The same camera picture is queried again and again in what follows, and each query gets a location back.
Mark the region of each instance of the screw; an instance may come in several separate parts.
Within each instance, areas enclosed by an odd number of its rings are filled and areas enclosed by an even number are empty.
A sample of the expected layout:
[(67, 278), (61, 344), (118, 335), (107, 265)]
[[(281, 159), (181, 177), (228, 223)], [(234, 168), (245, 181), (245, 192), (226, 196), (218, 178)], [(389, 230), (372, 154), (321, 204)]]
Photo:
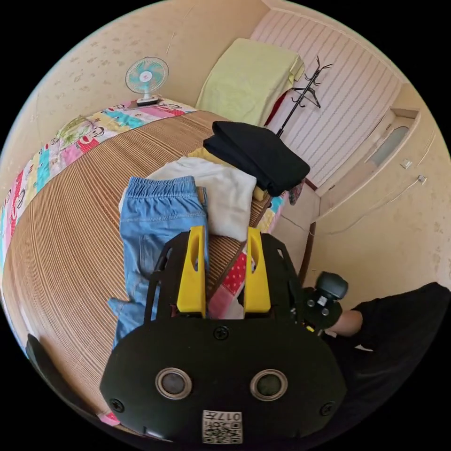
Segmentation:
[(118, 399), (110, 399), (109, 403), (115, 412), (122, 413), (124, 411), (124, 405)]
[(219, 326), (213, 332), (213, 336), (217, 340), (225, 340), (229, 336), (229, 330), (225, 326)]
[(321, 409), (319, 410), (319, 413), (323, 416), (326, 417), (327, 415), (330, 414), (330, 412), (332, 411), (332, 409), (334, 408), (335, 402), (331, 401), (330, 403), (325, 403)]

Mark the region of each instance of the qr code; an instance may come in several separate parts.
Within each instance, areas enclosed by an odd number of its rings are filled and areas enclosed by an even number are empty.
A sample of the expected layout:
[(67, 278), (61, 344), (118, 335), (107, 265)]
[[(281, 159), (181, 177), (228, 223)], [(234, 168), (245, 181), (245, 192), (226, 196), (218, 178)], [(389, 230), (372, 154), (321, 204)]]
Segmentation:
[(241, 412), (217, 412), (204, 410), (202, 416), (202, 440), (204, 443), (243, 443)]

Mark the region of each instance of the jeans waistband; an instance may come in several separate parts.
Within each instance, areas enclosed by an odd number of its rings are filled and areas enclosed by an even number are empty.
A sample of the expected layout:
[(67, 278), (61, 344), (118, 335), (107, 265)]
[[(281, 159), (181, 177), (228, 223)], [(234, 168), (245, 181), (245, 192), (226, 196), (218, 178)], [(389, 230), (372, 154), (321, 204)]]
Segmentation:
[(197, 196), (194, 177), (186, 176), (171, 180), (150, 180), (131, 177), (125, 197), (143, 199), (148, 197)]

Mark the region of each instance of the blue jeans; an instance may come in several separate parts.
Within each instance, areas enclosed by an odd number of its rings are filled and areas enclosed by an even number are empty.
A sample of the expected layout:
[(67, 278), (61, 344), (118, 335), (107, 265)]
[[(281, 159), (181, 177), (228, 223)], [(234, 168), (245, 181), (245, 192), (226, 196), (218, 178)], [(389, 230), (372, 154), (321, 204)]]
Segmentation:
[[(149, 180), (132, 177), (124, 196), (119, 231), (124, 242), (125, 291), (128, 302), (110, 298), (108, 305), (117, 315), (113, 347), (144, 322), (149, 277), (164, 245), (191, 227), (204, 226), (205, 269), (208, 271), (207, 195), (194, 178)], [(152, 317), (158, 307), (157, 289)]]

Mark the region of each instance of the white shirt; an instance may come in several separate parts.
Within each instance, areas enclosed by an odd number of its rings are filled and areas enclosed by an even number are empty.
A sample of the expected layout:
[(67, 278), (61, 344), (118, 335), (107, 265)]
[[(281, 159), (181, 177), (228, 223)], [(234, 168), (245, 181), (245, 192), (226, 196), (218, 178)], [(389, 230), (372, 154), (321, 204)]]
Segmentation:
[[(246, 241), (252, 193), (257, 179), (236, 168), (186, 156), (165, 164), (147, 178), (170, 180), (188, 175), (194, 177), (197, 187), (207, 190), (209, 232)], [(119, 212), (122, 210), (125, 191), (119, 202)]]

